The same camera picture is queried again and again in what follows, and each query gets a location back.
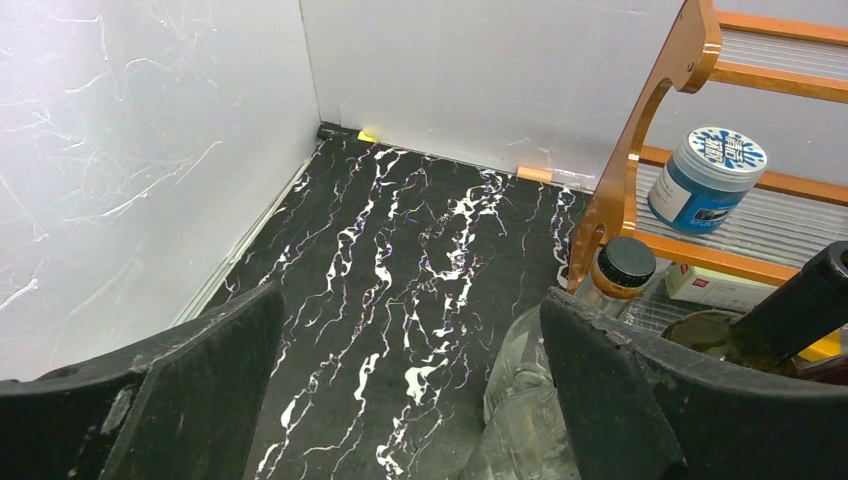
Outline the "clear glass bottle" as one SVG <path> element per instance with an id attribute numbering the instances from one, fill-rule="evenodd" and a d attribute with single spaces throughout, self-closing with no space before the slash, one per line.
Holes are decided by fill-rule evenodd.
<path id="1" fill-rule="evenodd" d="M 617 237 L 598 252 L 574 295 L 613 317 L 640 296 L 656 271 L 643 242 Z M 479 444 L 463 479 L 577 479 L 540 324 L 540 309 L 519 315 L 507 331 L 483 397 Z"/>

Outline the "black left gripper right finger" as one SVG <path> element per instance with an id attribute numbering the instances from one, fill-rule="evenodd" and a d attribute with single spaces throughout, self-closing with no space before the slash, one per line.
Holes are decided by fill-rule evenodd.
<path id="1" fill-rule="evenodd" d="M 584 479 L 843 479 L 847 390 L 726 363 L 559 288 L 544 346 Z"/>

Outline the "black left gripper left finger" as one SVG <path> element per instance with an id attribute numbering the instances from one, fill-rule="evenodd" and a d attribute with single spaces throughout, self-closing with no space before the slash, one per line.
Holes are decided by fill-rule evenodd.
<path id="1" fill-rule="evenodd" d="M 198 318 L 1 384 L 5 479 L 239 479 L 285 300 L 263 284 Z"/>

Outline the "dark green wine bottle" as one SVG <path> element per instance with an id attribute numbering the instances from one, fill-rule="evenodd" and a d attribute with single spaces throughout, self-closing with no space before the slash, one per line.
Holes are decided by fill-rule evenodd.
<path id="1" fill-rule="evenodd" d="M 690 314 L 660 336 L 690 350 L 761 372 L 796 378 L 794 358 L 847 323 L 847 242 L 836 241 L 743 315 Z"/>

